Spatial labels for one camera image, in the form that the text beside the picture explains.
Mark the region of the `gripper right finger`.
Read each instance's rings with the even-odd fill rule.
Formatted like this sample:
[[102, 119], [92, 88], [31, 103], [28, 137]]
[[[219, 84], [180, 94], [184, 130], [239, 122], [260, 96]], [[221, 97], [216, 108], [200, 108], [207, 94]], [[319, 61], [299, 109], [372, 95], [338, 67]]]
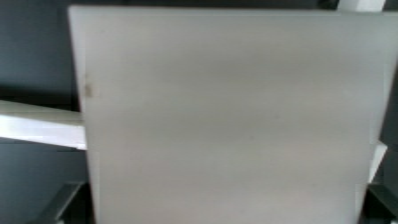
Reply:
[[398, 224], [398, 196], [379, 184], [369, 184], [358, 224]]

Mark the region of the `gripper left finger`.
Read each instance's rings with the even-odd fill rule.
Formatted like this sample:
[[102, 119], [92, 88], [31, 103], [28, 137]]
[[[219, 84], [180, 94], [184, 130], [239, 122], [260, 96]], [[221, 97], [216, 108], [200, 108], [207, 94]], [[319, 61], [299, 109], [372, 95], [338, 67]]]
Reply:
[[88, 224], [84, 193], [84, 182], [68, 182], [61, 185], [33, 224]]

